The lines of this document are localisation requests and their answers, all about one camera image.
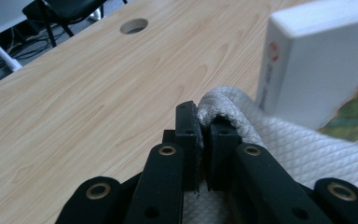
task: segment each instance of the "round hole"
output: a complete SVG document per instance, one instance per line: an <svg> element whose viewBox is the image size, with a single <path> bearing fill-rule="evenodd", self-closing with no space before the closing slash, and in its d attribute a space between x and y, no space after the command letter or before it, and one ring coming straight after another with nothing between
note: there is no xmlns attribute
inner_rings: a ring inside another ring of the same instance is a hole
<svg viewBox="0 0 358 224"><path fill-rule="evenodd" d="M136 34L143 31L146 28L148 21L145 19L135 19L132 21L126 21L120 27L120 32L124 35Z"/></svg>
<svg viewBox="0 0 358 224"><path fill-rule="evenodd" d="M293 213L293 215L295 215L295 217L298 217L299 219L302 219L302 220L307 220L308 218L310 218L308 216L307 211L305 211L304 209L299 208L299 207L293 208L292 213Z"/></svg>
<svg viewBox="0 0 358 224"><path fill-rule="evenodd" d="M158 153L163 156L171 156L175 153L175 151L174 147L162 147L158 150Z"/></svg>
<svg viewBox="0 0 358 224"><path fill-rule="evenodd" d="M334 196L338 197L344 201L355 201L357 199L356 194L349 188L338 184L336 182L330 183L327 186L327 189L332 193Z"/></svg>
<svg viewBox="0 0 358 224"><path fill-rule="evenodd" d="M228 131L220 131L219 134L226 135L228 134Z"/></svg>
<svg viewBox="0 0 358 224"><path fill-rule="evenodd" d="M261 155L261 150L256 147L247 147L244 151L251 156Z"/></svg>
<svg viewBox="0 0 358 224"><path fill-rule="evenodd" d="M156 218L159 217L159 211L157 207L148 207L145 210L145 217Z"/></svg>
<svg viewBox="0 0 358 224"><path fill-rule="evenodd" d="M105 197L110 192L110 185L106 183L98 183L89 187L86 191L86 196L91 200L97 200Z"/></svg>

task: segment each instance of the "black office chair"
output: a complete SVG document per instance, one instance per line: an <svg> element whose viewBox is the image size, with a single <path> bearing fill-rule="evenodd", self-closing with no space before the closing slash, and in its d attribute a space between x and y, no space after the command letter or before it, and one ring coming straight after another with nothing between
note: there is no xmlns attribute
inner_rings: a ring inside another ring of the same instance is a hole
<svg viewBox="0 0 358 224"><path fill-rule="evenodd" d="M75 24L85 20L92 12L101 9L101 18L103 18L103 3L106 0L34 0L26 6L22 13L32 21L42 21L48 31L48 37L51 45L57 46L54 35L51 31L50 23L59 24L69 35L74 34L68 28L68 25Z"/></svg>

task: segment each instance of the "light wood grain surface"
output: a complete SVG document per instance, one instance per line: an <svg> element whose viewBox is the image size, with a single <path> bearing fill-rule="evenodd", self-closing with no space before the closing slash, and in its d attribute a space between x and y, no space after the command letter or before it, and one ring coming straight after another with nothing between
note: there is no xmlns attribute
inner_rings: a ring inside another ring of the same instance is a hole
<svg viewBox="0 0 358 224"><path fill-rule="evenodd" d="M268 15L302 2L133 0L2 80L0 223L54 223L87 179L136 175L182 102L255 97Z"/></svg>

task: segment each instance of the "textured white cloth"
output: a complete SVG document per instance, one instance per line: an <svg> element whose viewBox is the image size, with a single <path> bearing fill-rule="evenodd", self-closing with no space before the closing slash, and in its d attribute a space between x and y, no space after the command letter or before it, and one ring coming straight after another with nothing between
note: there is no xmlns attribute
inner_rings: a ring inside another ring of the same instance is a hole
<svg viewBox="0 0 358 224"><path fill-rule="evenodd" d="M357 144L269 117L234 87L216 88L201 99L201 126L216 116L230 120L243 141L265 147L295 181L313 189L318 179L335 177L358 187Z"/></svg>

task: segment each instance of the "white box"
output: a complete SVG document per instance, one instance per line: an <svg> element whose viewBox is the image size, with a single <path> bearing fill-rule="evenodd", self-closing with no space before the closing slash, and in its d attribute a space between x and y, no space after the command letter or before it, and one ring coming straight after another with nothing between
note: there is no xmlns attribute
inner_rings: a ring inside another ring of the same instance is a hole
<svg viewBox="0 0 358 224"><path fill-rule="evenodd" d="M272 116L358 142L358 1L271 14L256 102Z"/></svg>

